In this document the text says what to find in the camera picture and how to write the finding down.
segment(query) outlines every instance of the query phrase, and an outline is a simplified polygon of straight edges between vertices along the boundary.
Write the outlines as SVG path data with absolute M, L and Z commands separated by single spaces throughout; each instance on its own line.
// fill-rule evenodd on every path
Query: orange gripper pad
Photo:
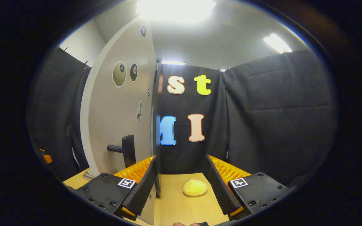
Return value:
M 142 177 L 145 175 L 146 170 L 148 169 L 154 157 L 155 156 L 152 156 L 140 161 L 139 163 L 135 163 L 132 166 L 114 174 L 114 176 L 130 180 L 136 180 L 136 183 L 138 184 L 142 180 Z
M 214 166 L 216 167 L 217 171 L 219 172 L 220 176 L 222 177 L 224 183 L 227 185 L 228 189 L 232 194 L 234 194 L 230 187 L 228 186 L 228 182 L 230 180 L 239 179 L 241 177 L 250 176 L 250 173 L 245 172 L 244 170 L 238 169 L 237 167 L 226 163 L 218 158 L 210 156 L 211 161 L 213 162 Z

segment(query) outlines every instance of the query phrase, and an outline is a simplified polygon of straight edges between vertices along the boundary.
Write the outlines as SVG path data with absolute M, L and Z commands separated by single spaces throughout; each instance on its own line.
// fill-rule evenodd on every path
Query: table surface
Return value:
M 89 182 L 82 177 L 86 170 L 63 183 L 74 189 L 78 189 Z M 201 196 L 185 195 L 182 192 L 182 188 L 189 179 L 201 180 L 207 184 L 207 192 Z M 172 226 L 175 222 L 180 222 L 188 226 L 192 223 L 202 223 L 205 221 L 209 225 L 216 225 L 228 221 L 227 215 L 223 215 L 220 209 L 210 183 L 202 173 L 162 174 L 160 189 L 161 197 L 156 198 L 155 201 L 155 226 Z M 129 221 L 143 226 L 150 226 L 150 224 L 138 218 L 135 221 Z

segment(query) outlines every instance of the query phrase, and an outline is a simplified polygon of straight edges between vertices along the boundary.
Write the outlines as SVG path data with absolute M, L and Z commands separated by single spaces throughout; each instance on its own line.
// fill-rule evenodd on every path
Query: ceiling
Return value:
M 103 39 L 135 18 L 137 0 L 127 0 L 95 18 Z M 156 57 L 212 69 L 234 67 L 277 54 L 262 39 L 276 33 L 294 51 L 309 50 L 283 24 L 262 10 L 231 0 L 215 0 L 210 17 L 197 24 L 151 21 Z

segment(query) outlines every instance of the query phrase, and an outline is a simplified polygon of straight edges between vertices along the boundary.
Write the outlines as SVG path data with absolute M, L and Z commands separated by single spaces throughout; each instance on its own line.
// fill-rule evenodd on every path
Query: black fabric backdrop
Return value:
M 163 174 L 196 173 L 205 153 L 249 173 L 264 172 L 294 186 L 313 173 L 332 146 L 336 126 L 333 87 L 308 51 L 254 60 L 220 73 L 164 65 L 161 118 L 174 116 L 174 146 L 161 145 Z M 194 77 L 211 79 L 203 96 Z M 167 79 L 184 78 L 185 93 L 170 94 Z M 201 113 L 205 140 L 190 142 L 189 114 Z
M 57 47 L 40 67 L 29 97 L 27 122 L 36 154 L 60 180 L 89 167 L 79 125 L 83 89 L 90 72 L 90 67 L 85 67 Z M 46 164 L 43 154 L 51 155 L 52 163 Z

